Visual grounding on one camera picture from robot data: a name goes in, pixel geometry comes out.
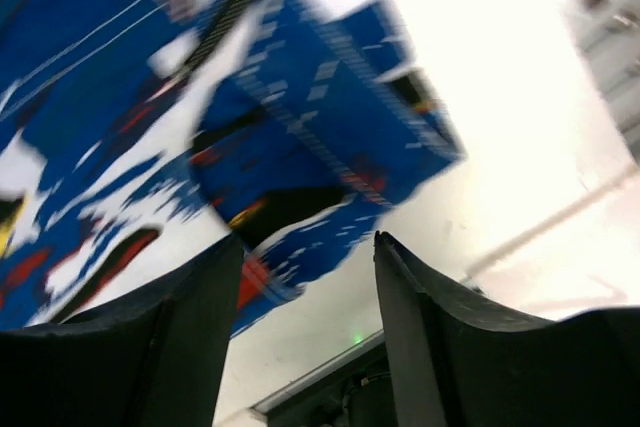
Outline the blue patterned trousers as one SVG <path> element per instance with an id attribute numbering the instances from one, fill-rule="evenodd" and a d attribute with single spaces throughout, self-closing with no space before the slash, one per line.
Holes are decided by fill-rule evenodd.
<path id="1" fill-rule="evenodd" d="M 386 0 L 1 0 L 1 327 L 235 234 L 240 333 L 460 156 Z"/>

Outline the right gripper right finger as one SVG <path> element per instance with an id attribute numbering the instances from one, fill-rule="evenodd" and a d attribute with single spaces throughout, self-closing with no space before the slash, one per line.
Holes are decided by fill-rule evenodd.
<path id="1" fill-rule="evenodd" d="M 388 233 L 376 285 L 403 426 L 635 426 L 639 312 L 550 321 L 431 268 Z"/>

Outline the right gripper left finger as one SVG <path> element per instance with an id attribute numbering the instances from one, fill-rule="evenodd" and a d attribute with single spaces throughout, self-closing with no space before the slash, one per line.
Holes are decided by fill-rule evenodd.
<path id="1" fill-rule="evenodd" d="M 228 236 L 64 323 L 2 333 L 2 425 L 212 425 L 243 261 Z"/>

